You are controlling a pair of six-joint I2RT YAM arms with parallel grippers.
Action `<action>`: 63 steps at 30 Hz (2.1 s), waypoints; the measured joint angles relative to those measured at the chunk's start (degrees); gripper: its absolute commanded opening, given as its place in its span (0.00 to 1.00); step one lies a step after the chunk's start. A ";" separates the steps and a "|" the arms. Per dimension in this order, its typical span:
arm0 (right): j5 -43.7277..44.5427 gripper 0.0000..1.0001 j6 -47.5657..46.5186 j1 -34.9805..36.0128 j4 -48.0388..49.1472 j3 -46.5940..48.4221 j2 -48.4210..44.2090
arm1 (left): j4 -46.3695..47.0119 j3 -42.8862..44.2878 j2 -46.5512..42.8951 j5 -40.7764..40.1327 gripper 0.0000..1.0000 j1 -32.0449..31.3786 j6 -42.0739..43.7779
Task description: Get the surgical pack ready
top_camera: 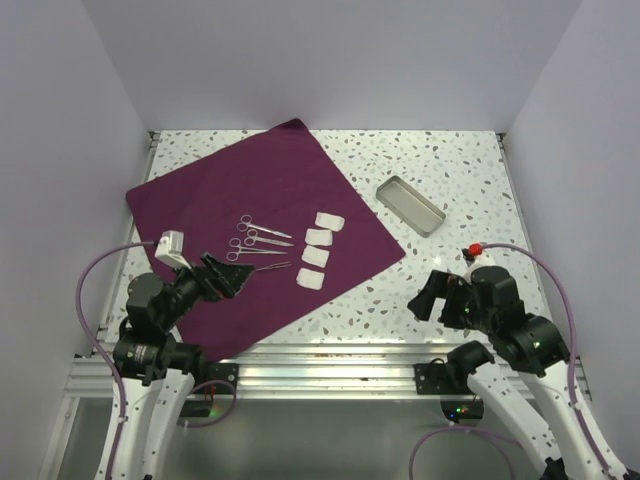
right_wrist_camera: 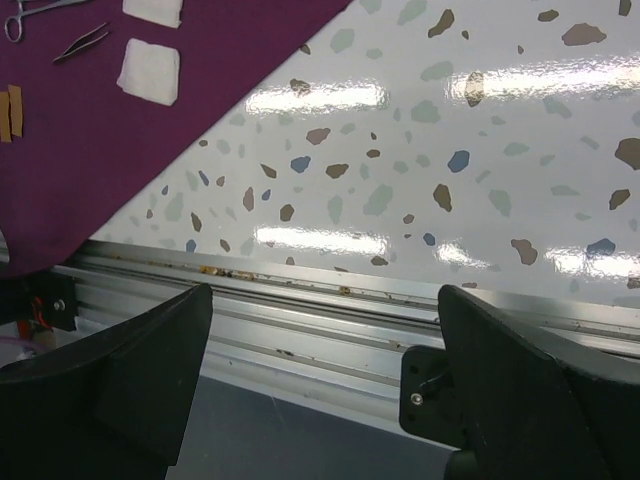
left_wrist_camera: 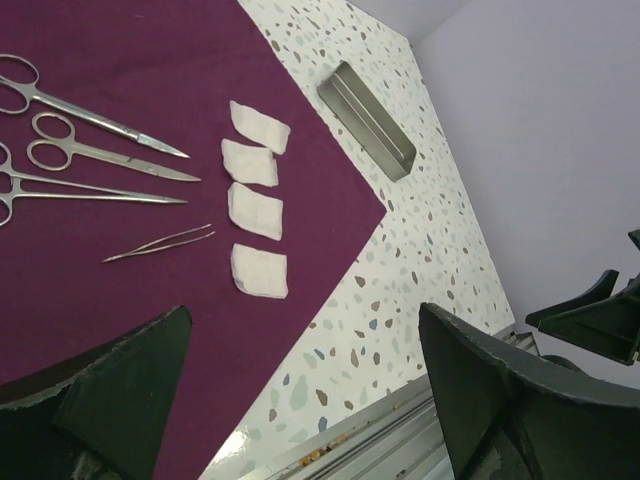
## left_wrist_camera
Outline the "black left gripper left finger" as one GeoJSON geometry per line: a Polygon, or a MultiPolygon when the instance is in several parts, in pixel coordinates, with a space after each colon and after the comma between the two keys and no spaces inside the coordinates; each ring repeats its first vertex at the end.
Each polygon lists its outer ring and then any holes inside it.
{"type": "Polygon", "coordinates": [[[191,332],[176,307],[2,384],[2,478],[152,478],[191,332]]]}

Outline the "steel tweezers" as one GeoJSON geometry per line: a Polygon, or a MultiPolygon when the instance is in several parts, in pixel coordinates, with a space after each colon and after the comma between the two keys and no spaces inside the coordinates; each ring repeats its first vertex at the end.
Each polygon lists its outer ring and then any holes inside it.
{"type": "Polygon", "coordinates": [[[189,245],[198,241],[205,240],[216,234],[216,231],[212,229],[211,224],[205,224],[200,227],[184,230],[178,233],[174,233],[159,239],[153,240],[149,243],[138,246],[130,251],[119,253],[111,257],[105,258],[103,263],[111,263],[126,258],[150,255],[172,248],[178,248],[189,245]]]}

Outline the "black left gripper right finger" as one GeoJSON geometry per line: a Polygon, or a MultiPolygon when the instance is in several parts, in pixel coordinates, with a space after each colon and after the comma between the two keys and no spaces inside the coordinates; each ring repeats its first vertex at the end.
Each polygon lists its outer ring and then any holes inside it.
{"type": "Polygon", "coordinates": [[[636,479],[639,393],[516,348],[434,303],[419,335],[457,479],[636,479]]]}

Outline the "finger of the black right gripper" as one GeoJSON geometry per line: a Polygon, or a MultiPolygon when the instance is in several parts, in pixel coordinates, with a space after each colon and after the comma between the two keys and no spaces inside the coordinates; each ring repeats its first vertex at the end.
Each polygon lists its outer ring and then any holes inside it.
{"type": "Polygon", "coordinates": [[[617,363],[639,360],[639,278],[605,300],[542,320],[542,332],[617,363]]]}
{"type": "Polygon", "coordinates": [[[619,272],[617,270],[605,270],[596,283],[587,291],[572,299],[528,314],[526,316],[526,323],[528,325],[539,325],[540,322],[547,317],[562,314],[609,298],[613,292],[618,276],[619,272]]]}

